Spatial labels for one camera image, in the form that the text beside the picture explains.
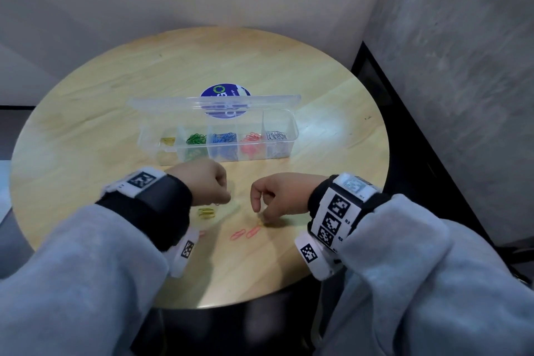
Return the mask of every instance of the hand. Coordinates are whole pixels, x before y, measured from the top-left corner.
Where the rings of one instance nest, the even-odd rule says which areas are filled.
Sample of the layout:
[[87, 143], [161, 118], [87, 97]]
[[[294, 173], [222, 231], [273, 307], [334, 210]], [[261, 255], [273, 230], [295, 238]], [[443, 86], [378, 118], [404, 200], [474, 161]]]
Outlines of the hand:
[[308, 200], [328, 176], [306, 173], [276, 173], [256, 180], [250, 188], [250, 204], [255, 213], [261, 208], [261, 198], [267, 204], [265, 221], [274, 221], [286, 214], [308, 212]]
[[191, 205], [227, 204], [226, 170], [214, 160], [203, 158], [181, 163], [166, 172], [179, 178], [191, 191]]

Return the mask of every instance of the gray sweatshirt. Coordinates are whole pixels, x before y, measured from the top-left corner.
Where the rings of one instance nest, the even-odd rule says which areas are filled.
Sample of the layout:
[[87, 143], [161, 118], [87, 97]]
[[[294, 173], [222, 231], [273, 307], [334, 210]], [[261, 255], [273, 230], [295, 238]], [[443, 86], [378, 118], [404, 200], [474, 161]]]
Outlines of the gray sweatshirt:
[[[534, 354], [534, 293], [468, 228], [396, 195], [339, 254], [352, 277], [317, 354]], [[124, 218], [83, 207], [0, 282], [0, 354], [127, 354], [167, 271]]]

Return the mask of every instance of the sleeve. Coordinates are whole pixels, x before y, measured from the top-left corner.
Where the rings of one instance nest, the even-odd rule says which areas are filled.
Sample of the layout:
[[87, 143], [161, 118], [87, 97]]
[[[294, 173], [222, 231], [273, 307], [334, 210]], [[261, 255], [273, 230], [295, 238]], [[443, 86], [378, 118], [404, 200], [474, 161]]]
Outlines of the sleeve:
[[126, 219], [83, 207], [0, 282], [0, 354], [127, 353], [167, 271]]
[[[330, 337], [367, 318], [378, 354], [526, 355], [534, 348], [534, 293], [475, 232], [403, 195], [366, 215], [338, 254], [370, 295], [345, 289]], [[369, 312], [356, 313], [366, 301]]]

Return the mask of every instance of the pile of red paper clips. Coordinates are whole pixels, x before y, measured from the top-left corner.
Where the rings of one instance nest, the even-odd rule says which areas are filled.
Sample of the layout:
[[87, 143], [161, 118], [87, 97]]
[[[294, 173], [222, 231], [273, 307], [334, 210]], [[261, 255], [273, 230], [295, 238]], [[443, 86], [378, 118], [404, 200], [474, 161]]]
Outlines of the pile of red paper clips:
[[[262, 135], [258, 133], [250, 133], [247, 134], [241, 142], [253, 142], [253, 141], [260, 141], [262, 139]], [[254, 157], [254, 155], [258, 154], [262, 149], [262, 146], [260, 144], [246, 144], [241, 145], [241, 152], [244, 154], [247, 154], [250, 159]]]

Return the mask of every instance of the person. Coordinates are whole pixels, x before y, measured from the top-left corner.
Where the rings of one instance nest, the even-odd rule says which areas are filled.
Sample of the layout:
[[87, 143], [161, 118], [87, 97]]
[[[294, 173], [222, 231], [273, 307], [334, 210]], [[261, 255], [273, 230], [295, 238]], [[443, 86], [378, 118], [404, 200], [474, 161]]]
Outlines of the person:
[[[115, 185], [59, 224], [29, 262], [0, 283], [0, 354], [129, 351], [167, 276], [161, 251], [184, 233], [172, 215], [187, 218], [191, 205], [231, 199], [224, 168], [211, 160], [167, 173], [164, 183], [153, 184], [167, 200], [159, 218]], [[150, 181], [136, 177], [137, 186]], [[331, 179], [262, 177], [251, 186], [252, 210], [259, 212], [263, 199], [267, 222], [306, 213], [317, 206], [314, 192]], [[338, 256], [351, 273], [317, 354], [534, 353], [532, 291], [476, 233], [403, 195], [365, 215]]]

